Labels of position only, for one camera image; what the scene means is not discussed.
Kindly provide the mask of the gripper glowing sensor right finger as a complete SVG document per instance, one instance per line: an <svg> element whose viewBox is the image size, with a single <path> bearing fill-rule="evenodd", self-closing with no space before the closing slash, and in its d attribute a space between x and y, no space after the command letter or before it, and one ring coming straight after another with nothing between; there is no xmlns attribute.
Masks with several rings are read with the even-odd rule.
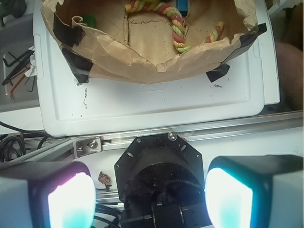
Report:
<svg viewBox="0 0 304 228"><path fill-rule="evenodd" d="M302 228L304 159L218 156L209 165L205 199L216 228Z"/></svg>

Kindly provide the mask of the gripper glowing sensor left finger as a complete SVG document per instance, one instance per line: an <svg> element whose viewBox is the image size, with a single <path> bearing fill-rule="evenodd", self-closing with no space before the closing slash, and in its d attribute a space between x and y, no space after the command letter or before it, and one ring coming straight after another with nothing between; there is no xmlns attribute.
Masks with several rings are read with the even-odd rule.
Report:
<svg viewBox="0 0 304 228"><path fill-rule="evenodd" d="M96 191L79 161L8 162L0 166L2 228L89 228Z"/></svg>

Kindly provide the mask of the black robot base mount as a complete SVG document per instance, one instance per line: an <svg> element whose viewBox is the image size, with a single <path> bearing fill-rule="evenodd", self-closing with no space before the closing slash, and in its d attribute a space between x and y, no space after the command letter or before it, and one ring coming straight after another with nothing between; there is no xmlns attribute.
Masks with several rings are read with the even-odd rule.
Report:
<svg viewBox="0 0 304 228"><path fill-rule="evenodd" d="M202 155L177 135L135 138L114 165L123 228L202 228Z"/></svg>

